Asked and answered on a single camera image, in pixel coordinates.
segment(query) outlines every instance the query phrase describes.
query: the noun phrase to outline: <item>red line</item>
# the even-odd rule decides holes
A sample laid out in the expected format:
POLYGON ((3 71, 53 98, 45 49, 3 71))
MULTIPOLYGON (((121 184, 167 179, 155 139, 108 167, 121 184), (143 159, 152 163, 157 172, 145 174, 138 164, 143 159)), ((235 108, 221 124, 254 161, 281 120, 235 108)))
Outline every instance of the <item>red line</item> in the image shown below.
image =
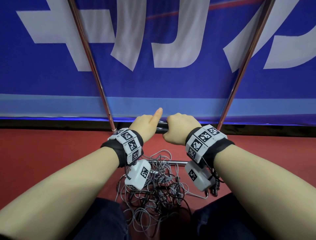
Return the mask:
MULTIPOLYGON (((223 2, 223 3, 215 3, 215 4, 210 4, 209 11, 220 9, 220 8, 232 8, 232 7, 237 7, 241 5, 255 4, 255 3, 261 3, 261 2, 263 2, 263 0, 234 0, 234 1, 223 2)), ((157 14, 157 15, 146 17, 146 20, 156 19, 160 17, 167 17, 167 16, 175 16, 178 14, 179 14, 179 11, 157 14)))

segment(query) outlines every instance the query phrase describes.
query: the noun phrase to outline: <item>forearm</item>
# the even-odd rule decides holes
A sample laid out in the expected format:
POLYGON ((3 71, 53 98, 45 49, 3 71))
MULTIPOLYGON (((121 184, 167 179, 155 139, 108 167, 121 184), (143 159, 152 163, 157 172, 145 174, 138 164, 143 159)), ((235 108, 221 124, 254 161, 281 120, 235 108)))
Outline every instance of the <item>forearm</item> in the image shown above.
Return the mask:
POLYGON ((214 167, 247 212, 276 239, 316 239, 316 189, 235 145, 214 167))
POLYGON ((0 233, 15 239, 63 239, 119 165, 103 147, 42 180, 0 211, 0 233))

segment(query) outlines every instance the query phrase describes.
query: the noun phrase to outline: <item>hand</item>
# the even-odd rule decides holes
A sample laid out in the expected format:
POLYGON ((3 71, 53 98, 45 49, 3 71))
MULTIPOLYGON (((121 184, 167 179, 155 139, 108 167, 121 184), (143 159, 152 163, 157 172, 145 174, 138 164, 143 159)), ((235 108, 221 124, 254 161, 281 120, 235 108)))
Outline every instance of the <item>hand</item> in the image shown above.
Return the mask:
POLYGON ((177 113, 167 117, 169 131, 163 135, 166 142, 185 146, 186 137, 189 133, 201 127, 201 124, 193 117, 177 113))
POLYGON ((155 134, 161 116, 162 108, 159 108, 154 115, 137 117, 129 129, 138 132, 145 143, 155 134))

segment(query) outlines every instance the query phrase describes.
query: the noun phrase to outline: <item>tangled wires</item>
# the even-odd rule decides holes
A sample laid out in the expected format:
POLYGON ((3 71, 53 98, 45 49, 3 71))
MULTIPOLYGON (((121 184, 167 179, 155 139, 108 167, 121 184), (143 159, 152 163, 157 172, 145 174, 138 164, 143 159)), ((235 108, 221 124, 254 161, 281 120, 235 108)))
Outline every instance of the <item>tangled wires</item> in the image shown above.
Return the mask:
POLYGON ((189 192, 189 187, 180 182, 179 166, 174 166, 174 171, 169 164, 171 153, 167 150, 161 150, 154 155, 143 159, 155 160, 152 164, 151 171, 142 190, 132 190, 126 185, 121 187, 121 181, 126 177, 123 175, 117 184, 117 195, 120 194, 122 201, 127 205, 123 212, 130 212, 131 217, 128 219, 128 225, 132 225, 135 231, 144 232, 144 234, 153 238, 159 228, 160 223, 169 216, 177 214, 179 209, 185 209, 191 216, 191 210, 185 195, 191 195, 199 198, 207 198, 195 195, 189 192), (147 234, 147 230, 154 226, 152 236, 147 234))

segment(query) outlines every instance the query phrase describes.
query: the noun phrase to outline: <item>dark pants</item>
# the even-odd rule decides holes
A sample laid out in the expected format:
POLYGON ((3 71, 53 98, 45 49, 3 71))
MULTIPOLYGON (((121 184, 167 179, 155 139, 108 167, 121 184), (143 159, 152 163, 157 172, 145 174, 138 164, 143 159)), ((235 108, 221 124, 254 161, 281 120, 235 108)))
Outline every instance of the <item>dark pants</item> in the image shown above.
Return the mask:
MULTIPOLYGON (((187 231, 189 229, 190 233, 186 234, 195 239, 271 239, 247 214, 232 193, 196 210, 187 231)), ((120 205, 107 199, 96 198, 66 239, 129 240, 131 237, 120 205)))

